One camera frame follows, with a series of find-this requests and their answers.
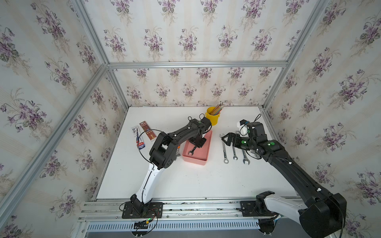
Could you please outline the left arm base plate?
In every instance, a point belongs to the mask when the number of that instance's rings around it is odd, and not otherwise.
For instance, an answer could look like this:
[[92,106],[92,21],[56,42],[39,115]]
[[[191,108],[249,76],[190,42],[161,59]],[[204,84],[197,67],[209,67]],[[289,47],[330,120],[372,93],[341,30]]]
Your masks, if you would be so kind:
[[132,202],[126,202],[122,209],[122,218],[162,218],[163,205],[162,202],[151,202],[146,205],[134,205]]

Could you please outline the long chrome combination wrench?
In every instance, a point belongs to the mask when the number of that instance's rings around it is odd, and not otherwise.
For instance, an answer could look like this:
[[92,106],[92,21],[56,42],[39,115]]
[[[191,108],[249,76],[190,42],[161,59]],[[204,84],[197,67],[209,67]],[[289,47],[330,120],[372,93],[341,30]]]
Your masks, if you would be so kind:
[[249,160],[248,157],[247,157],[247,152],[246,152],[246,150],[242,150],[242,153],[243,153],[243,163],[244,163],[245,165],[249,165],[249,164],[250,164],[250,160]]

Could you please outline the large forged steel wrench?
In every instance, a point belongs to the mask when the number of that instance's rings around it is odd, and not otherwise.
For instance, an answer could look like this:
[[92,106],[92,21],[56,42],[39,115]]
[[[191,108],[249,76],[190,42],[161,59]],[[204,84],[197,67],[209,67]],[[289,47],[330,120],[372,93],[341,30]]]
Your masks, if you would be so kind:
[[259,160],[261,158],[261,155],[257,152],[257,143],[252,138],[250,138],[250,139],[253,141],[253,149],[252,150],[246,150],[246,152],[251,157]]

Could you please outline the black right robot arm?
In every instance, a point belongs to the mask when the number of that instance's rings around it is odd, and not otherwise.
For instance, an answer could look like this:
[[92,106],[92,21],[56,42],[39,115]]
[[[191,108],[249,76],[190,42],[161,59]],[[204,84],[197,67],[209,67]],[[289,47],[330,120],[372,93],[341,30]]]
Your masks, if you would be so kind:
[[311,238],[325,238],[337,231],[343,232],[346,222],[347,201],[339,193],[333,194],[319,185],[290,157],[285,147],[277,140],[269,140],[260,122],[242,120],[243,133],[230,132],[221,140],[247,152],[253,151],[276,168],[292,185],[303,203],[292,202],[272,191],[256,196],[254,205],[242,205],[243,215],[268,216],[263,220],[266,232],[273,231],[274,220],[283,215],[302,226]]

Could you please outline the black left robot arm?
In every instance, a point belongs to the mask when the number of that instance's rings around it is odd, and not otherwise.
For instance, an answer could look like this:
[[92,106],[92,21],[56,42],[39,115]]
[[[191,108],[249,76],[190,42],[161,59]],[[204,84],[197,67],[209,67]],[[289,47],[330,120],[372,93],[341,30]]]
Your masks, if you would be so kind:
[[155,184],[166,168],[176,159],[178,146],[188,141],[193,145],[191,154],[196,149],[202,148],[207,142],[204,135],[212,128],[210,119],[204,117],[200,120],[189,118],[186,126],[171,133],[161,132],[154,142],[149,155],[149,169],[144,178],[142,186],[137,193],[130,198],[133,209],[139,214],[149,210]]

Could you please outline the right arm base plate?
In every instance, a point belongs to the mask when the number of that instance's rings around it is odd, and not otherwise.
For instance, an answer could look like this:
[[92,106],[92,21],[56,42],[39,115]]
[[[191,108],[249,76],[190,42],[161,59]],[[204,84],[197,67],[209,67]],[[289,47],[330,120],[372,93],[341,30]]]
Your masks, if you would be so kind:
[[277,217],[279,214],[269,211],[264,201],[240,201],[240,209],[244,217]]

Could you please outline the chrome end wrench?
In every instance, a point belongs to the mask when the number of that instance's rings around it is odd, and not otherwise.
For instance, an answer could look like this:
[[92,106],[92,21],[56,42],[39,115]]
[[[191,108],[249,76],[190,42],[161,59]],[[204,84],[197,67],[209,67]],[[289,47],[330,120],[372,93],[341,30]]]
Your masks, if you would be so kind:
[[[222,139],[225,136],[225,134],[220,134],[220,138]],[[228,164],[229,160],[227,158],[227,153],[226,153],[226,145],[222,139],[222,148],[223,148],[223,156],[224,156],[224,164]]]

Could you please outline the pink plastic storage box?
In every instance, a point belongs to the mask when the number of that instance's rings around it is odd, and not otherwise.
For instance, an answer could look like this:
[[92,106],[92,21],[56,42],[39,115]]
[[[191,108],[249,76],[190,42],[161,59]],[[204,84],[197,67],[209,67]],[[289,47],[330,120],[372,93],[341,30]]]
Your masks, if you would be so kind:
[[206,138],[206,142],[203,145],[202,148],[196,148],[196,150],[193,152],[193,154],[189,153],[193,148],[194,145],[191,144],[189,141],[185,143],[182,157],[183,160],[189,163],[198,164],[204,166],[207,162],[210,145],[211,145],[211,138],[212,138],[213,132],[208,132],[204,138]]

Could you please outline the double end wrench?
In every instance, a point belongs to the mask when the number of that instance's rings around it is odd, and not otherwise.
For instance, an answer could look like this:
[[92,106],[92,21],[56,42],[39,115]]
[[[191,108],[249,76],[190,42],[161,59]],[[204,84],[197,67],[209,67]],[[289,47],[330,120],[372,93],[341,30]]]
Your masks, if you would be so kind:
[[192,150],[190,150],[189,152],[188,152],[188,154],[190,154],[190,155],[193,155],[194,154],[194,151],[197,149],[197,147],[195,146]]

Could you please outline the small chrome combination wrench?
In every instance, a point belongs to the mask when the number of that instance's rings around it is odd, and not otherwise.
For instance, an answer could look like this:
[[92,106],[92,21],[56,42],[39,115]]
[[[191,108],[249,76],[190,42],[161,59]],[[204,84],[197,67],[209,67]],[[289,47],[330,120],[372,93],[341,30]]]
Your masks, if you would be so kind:
[[237,161],[237,160],[238,160],[238,157],[237,157],[236,149],[235,149],[234,146],[232,146],[232,151],[233,151],[233,159],[234,159],[235,161]]

